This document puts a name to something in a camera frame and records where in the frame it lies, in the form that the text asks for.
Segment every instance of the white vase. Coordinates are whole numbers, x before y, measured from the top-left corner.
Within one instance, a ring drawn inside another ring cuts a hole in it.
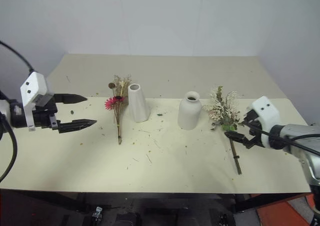
[[[178,124],[181,129],[192,130],[196,127],[202,109],[198,92],[190,91],[181,100],[178,113]]]
[[[128,86],[129,110],[135,122],[146,121],[150,114],[144,93],[139,84]]]

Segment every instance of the flower bouquet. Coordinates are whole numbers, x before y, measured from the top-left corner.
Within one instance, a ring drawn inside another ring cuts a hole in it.
[[[121,144],[121,127],[120,119],[122,112],[126,105],[128,105],[128,86],[131,83],[131,77],[121,78],[119,76],[114,76],[114,81],[109,83],[109,88],[112,89],[113,97],[110,97],[104,103],[107,110],[113,110],[114,117],[116,120],[116,126],[118,130],[118,143]]]
[[[238,115],[240,113],[235,105],[237,92],[231,91],[224,97],[222,88],[222,86],[218,86],[218,88],[211,91],[211,104],[204,105],[203,109],[208,111],[209,118],[213,121],[213,129],[216,125],[221,125],[224,131],[235,131],[239,123]]]

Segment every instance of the plant debris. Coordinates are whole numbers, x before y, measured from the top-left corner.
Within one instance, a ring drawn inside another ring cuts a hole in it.
[[[138,130],[139,132],[147,132],[147,131],[143,131],[143,130]],[[150,133],[150,132],[147,132],[147,133]]]
[[[148,154],[145,154],[147,156],[147,158],[149,159],[150,163],[152,164],[151,159],[149,158]]]
[[[159,147],[159,145],[158,145],[157,141],[156,141],[155,139],[154,139],[153,141],[154,141],[155,145],[157,146],[157,148],[159,148],[159,149],[160,149],[160,147]]]

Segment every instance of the black cable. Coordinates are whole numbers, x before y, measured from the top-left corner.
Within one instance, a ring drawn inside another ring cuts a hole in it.
[[[289,140],[289,139],[285,139],[285,138],[282,138],[282,137],[278,137],[278,136],[276,136],[276,135],[273,135],[273,134],[271,134],[271,133],[268,133],[268,132],[266,132],[266,131],[263,131],[263,130],[261,130],[260,128],[251,126],[251,125],[250,125],[249,123],[247,123],[247,122],[243,122],[243,125],[246,125],[247,127],[251,128],[251,129],[253,129],[253,130],[257,131],[257,132],[260,132],[260,133],[262,133],[262,134],[265,134],[265,135],[267,135],[267,136],[269,136],[269,137],[271,137],[271,138],[273,138],[273,139],[275,139],[275,140],[284,142],[284,143],[286,143],[286,144],[290,144],[290,145],[292,145],[292,146],[295,146],[295,147],[300,148],[300,149],[302,149],[302,150],[304,150],[304,151],[307,151],[307,152],[311,152],[311,153],[313,153],[313,154],[315,154],[315,155],[317,155],[317,156],[320,157],[320,152],[315,151],[315,150],[313,150],[313,149],[311,149],[311,148],[305,147],[305,146],[303,146],[303,145],[301,145],[301,144],[299,144],[299,143],[296,143],[296,142],[293,142],[293,141],[291,141],[291,140]]]
[[[17,52],[15,49],[13,49],[11,46],[9,46],[8,44],[4,43],[3,41],[0,40],[0,45],[3,45],[5,48],[7,48],[8,50],[12,51],[13,53],[15,53],[21,60],[23,60],[23,62],[26,64],[26,66],[29,68],[29,72],[34,72],[34,68],[31,66],[31,64],[27,61],[26,58],[23,57],[23,55],[21,55],[19,52]]]
[[[320,137],[320,134],[319,134],[319,133],[306,134],[306,135],[301,135],[301,136],[298,136],[298,137],[293,137],[293,138],[291,138],[290,140],[291,140],[291,141],[296,141],[296,140],[299,140],[299,139],[310,138],[310,137]]]
[[[8,165],[8,167],[6,168],[6,170],[4,171],[4,173],[1,175],[0,177],[0,183],[2,182],[2,180],[7,176],[7,174],[10,172],[11,168],[13,167],[16,158],[17,158],[17,153],[18,153],[18,144],[17,144],[17,140],[15,137],[15,134],[13,133],[12,128],[10,127],[10,124],[8,123],[6,117],[0,112],[0,123],[3,124],[4,128],[7,130],[7,132],[10,135],[11,141],[12,141],[12,147],[13,147],[13,152],[12,152],[12,158],[11,161]]]

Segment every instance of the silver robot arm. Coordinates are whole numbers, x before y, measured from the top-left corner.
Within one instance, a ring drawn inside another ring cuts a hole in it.
[[[283,126],[280,114],[265,96],[248,108],[243,125],[249,127],[251,140],[245,135],[227,131],[225,135],[250,149],[254,145],[284,150],[301,163],[305,178],[314,194],[315,215],[320,218],[320,127],[288,124]]]

